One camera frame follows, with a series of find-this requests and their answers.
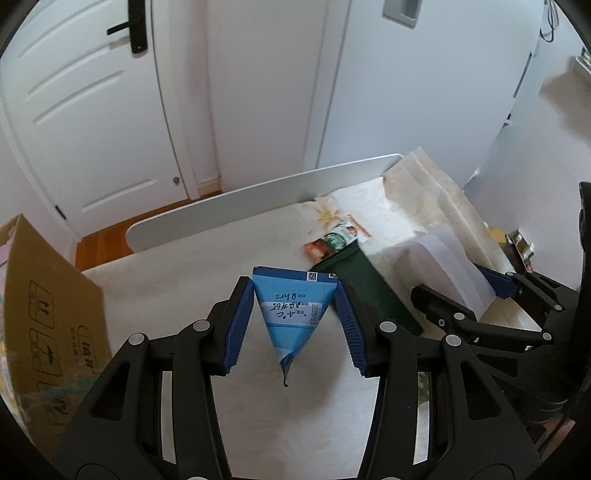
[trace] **small box on floor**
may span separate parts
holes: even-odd
[[[0,394],[45,457],[110,359],[101,289],[23,215],[0,227]]]

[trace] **dark green pouch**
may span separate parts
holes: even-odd
[[[423,328],[369,262],[356,241],[317,263],[310,271],[334,273],[339,278],[348,278],[359,299],[373,305],[384,320],[396,321],[413,335],[422,334]]]

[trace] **cable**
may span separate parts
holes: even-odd
[[[542,29],[540,28],[540,37],[545,42],[552,43],[554,41],[554,32],[560,26],[560,16],[558,15],[558,6],[556,5],[556,1],[554,0],[547,0],[548,3],[548,26],[550,27],[550,32],[544,34]]]

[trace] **cabinet door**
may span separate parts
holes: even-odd
[[[459,185],[486,161],[543,0],[423,0],[414,29],[353,0],[319,166],[417,146]]]
[[[87,235],[187,198],[148,50],[132,54],[127,0],[41,0],[0,60],[20,154],[69,225]]]

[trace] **blue package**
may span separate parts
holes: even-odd
[[[339,280],[333,274],[255,267],[252,281],[287,386],[291,363],[333,300]]]

